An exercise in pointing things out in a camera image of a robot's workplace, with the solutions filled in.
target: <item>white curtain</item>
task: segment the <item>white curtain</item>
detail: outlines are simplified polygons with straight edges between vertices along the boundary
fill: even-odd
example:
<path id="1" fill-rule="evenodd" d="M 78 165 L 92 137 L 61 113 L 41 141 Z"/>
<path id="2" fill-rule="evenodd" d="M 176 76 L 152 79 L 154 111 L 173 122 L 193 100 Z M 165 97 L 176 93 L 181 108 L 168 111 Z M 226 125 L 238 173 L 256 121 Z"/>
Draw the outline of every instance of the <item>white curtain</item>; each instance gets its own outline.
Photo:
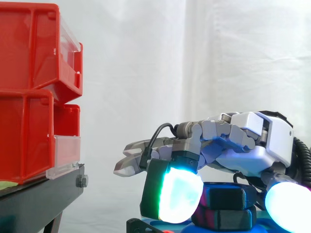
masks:
<path id="1" fill-rule="evenodd" d="M 75 103 L 89 175 L 60 233 L 124 233 L 126 220 L 139 217 L 145 173 L 120 178 L 113 169 L 126 144 L 161 123 L 280 111 L 311 144 L 308 0 L 53 2 L 84 45 L 84 94 Z M 213 169 L 201 175 L 232 179 Z"/>

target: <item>black cable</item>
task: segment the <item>black cable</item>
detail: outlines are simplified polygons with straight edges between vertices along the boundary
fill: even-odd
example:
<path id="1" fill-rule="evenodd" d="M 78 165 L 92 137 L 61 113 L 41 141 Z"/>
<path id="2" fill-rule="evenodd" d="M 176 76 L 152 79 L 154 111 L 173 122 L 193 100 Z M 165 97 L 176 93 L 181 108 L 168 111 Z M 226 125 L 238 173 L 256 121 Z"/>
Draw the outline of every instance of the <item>black cable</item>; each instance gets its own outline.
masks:
<path id="1" fill-rule="evenodd" d="M 159 136 L 160 132 L 165 128 L 165 127 L 169 127 L 172 134 L 177 137 L 176 131 L 173 127 L 173 125 L 171 125 L 170 123 L 164 123 L 162 125 L 160 125 L 160 127 L 156 130 L 156 132 L 154 133 L 154 135 L 152 136 L 152 138 L 150 139 L 149 145 L 148 147 L 152 148 L 153 144 L 156 141 L 156 138 Z"/>
<path id="2" fill-rule="evenodd" d="M 233 175 L 233 183 L 238 183 L 238 173 L 234 173 Z"/>
<path id="3" fill-rule="evenodd" d="M 266 210 L 266 209 L 263 208 L 261 205 L 259 205 L 258 202 L 255 203 L 255 206 L 258 207 L 258 209 L 260 209 L 260 210 Z"/>
<path id="4" fill-rule="evenodd" d="M 144 152 L 141 155 L 141 159 L 140 159 L 140 163 L 139 163 L 139 167 L 141 169 L 143 169 L 143 170 L 147 169 L 147 165 L 148 165 L 147 161 L 151 158 L 152 146 L 154 145 L 156 138 L 159 136 L 160 132 L 165 127 L 169 127 L 172 134 L 175 137 L 177 137 L 177 133 L 176 133 L 176 130 L 174 129 L 173 125 L 171 125 L 170 123 L 165 123 L 165 124 L 160 125 L 160 127 L 156 130 L 156 132 L 154 133 L 154 135 L 150 139 L 148 146 L 145 148 Z"/>
<path id="5" fill-rule="evenodd" d="M 294 137 L 295 152 L 301 164 L 302 185 L 311 188 L 311 152 L 309 148 Z"/>

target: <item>red storage bin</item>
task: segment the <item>red storage bin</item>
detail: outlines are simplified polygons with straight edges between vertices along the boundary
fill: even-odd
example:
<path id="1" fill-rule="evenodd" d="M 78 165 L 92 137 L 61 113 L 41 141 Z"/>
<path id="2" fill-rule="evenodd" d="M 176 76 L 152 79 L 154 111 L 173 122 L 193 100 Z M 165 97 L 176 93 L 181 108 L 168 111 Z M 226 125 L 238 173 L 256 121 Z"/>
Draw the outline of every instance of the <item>red storage bin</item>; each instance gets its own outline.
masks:
<path id="1" fill-rule="evenodd" d="M 82 44 L 55 4 L 0 2 L 0 88 L 47 89 L 66 103 L 82 95 Z"/>
<path id="2" fill-rule="evenodd" d="M 79 117 L 79 106 L 54 105 L 48 90 L 0 91 L 0 181 L 22 184 L 77 169 Z"/>

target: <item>black rubber part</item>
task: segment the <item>black rubber part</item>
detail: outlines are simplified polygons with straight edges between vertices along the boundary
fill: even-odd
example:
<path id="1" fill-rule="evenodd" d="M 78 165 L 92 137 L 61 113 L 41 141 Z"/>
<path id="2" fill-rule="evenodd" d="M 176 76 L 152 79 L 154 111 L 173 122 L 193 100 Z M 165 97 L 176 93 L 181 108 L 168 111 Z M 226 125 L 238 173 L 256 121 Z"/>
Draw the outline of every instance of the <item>black rubber part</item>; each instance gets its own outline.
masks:
<path id="1" fill-rule="evenodd" d="M 194 174 L 197 173 L 200 156 L 186 150 L 172 152 L 171 167 L 186 169 Z"/>
<path id="2" fill-rule="evenodd" d="M 304 144 L 296 137 L 294 137 L 294 143 L 295 151 L 301 166 L 301 184 L 311 188 L 311 152 L 306 144 Z"/>
<path id="3" fill-rule="evenodd" d="M 169 162 L 166 160 L 152 159 L 140 203 L 140 214 L 143 217 L 159 220 L 160 192 Z"/>
<path id="4" fill-rule="evenodd" d="M 263 113 L 267 116 L 278 117 L 278 118 L 286 121 L 286 123 L 289 124 L 293 128 L 293 125 L 287 120 L 286 116 L 284 116 L 283 114 L 281 114 L 279 112 L 271 112 L 271 111 L 259 111 L 259 112 Z"/>
<path id="5" fill-rule="evenodd" d="M 255 206 L 246 210 L 210 210 L 198 206 L 191 220 L 198 227 L 217 232 L 249 231 L 256 224 L 257 215 Z"/>
<path id="6" fill-rule="evenodd" d="M 205 182 L 200 199 L 200 205 L 211 210 L 244 210 L 256 202 L 256 189 L 240 183 Z"/>

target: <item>cyan glowing light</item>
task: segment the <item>cyan glowing light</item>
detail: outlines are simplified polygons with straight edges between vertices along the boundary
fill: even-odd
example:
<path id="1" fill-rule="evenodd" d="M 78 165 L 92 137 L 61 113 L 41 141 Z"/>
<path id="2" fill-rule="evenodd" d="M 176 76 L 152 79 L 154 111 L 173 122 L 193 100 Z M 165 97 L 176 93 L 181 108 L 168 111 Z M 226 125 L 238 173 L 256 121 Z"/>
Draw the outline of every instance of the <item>cyan glowing light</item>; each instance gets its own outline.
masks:
<path id="1" fill-rule="evenodd" d="M 291 182 L 278 183 L 268 191 L 266 208 L 271 218 L 292 233 L 310 230 L 311 192 Z"/>
<path id="2" fill-rule="evenodd" d="M 201 177 L 187 170 L 171 168 L 163 181 L 159 218 L 170 223 L 186 221 L 196 210 L 202 192 Z"/>

